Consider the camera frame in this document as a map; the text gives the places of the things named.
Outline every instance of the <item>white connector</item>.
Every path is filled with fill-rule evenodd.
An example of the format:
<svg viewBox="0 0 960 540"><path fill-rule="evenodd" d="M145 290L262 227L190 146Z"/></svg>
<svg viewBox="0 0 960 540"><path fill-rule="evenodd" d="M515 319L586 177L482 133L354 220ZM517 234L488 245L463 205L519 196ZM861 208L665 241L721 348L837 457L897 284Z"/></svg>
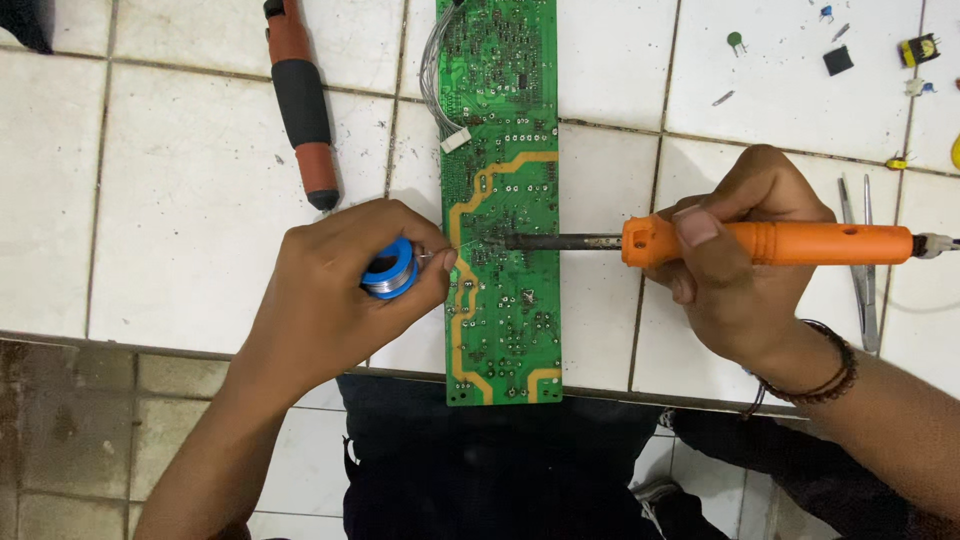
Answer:
<svg viewBox="0 0 960 540"><path fill-rule="evenodd" d="M440 147L444 149L445 154L449 154L454 150L460 148L467 141L470 140L470 131L467 128L460 130L459 132L446 138L444 142L440 143Z"/></svg>

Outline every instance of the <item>metal shaft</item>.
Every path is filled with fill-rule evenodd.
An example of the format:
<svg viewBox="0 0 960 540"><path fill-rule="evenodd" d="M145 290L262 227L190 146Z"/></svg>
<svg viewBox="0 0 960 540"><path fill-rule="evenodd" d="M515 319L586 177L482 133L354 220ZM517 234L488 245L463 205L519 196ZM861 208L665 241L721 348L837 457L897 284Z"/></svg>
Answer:
<svg viewBox="0 0 960 540"><path fill-rule="evenodd" d="M572 251L619 250L620 234L507 234L503 243L508 250Z"/></svg>

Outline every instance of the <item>hand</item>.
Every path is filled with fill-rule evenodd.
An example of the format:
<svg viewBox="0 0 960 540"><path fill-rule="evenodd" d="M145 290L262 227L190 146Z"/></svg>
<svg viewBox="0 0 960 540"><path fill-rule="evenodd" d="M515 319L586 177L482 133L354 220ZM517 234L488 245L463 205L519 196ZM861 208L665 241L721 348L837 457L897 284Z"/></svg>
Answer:
<svg viewBox="0 0 960 540"><path fill-rule="evenodd" d="M435 256L407 292L376 299L360 288L360 278L398 236ZM287 231L224 388L285 410L441 304L456 259L440 229L400 201L377 199Z"/></svg>
<svg viewBox="0 0 960 540"><path fill-rule="evenodd" d="M794 316L814 266L753 266L721 223L825 221L836 217L779 150L751 146L716 189L658 212L684 252L645 274L673 291L711 351L763 371L803 323Z"/></svg>

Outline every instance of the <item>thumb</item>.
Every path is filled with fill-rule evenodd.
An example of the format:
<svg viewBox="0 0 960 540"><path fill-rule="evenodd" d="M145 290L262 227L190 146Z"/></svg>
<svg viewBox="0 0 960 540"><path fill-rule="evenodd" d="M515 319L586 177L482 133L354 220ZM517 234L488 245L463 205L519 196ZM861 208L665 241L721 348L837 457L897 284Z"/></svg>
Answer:
<svg viewBox="0 0 960 540"><path fill-rule="evenodd" d="M410 290L394 298L378 311L378 316L400 333L446 300L450 290L450 269L457 252L445 249L434 255L420 271Z"/></svg>
<svg viewBox="0 0 960 540"><path fill-rule="evenodd" d="M697 303L722 306L753 289L754 267L736 237L700 206L673 216L684 262L697 283Z"/></svg>

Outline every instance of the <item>bracelet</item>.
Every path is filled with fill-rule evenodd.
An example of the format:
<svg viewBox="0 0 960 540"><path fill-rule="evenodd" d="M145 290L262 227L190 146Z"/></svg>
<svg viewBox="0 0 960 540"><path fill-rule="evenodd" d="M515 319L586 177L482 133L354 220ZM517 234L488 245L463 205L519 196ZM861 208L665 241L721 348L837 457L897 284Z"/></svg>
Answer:
<svg viewBox="0 0 960 540"><path fill-rule="evenodd" d="M754 377L756 377L756 379L759 381L759 388L756 391L754 403L750 405L750 408L748 408L742 414L744 420L750 418L750 416L756 412L760 405L762 405L763 397L767 392L770 392L770 394L778 399L794 405L821 404L842 397L849 392L856 383L856 356L854 355L850 344L847 343L844 338L840 337L835 331L831 330L827 325L811 319L802 320L813 330L819 332L829 339L830 342L840 351L840 369L837 370L836 374L834 374L833 377L831 377L827 382L817 386L816 388L813 388L812 390L799 393L789 393L778 390L763 377L753 374Z"/></svg>

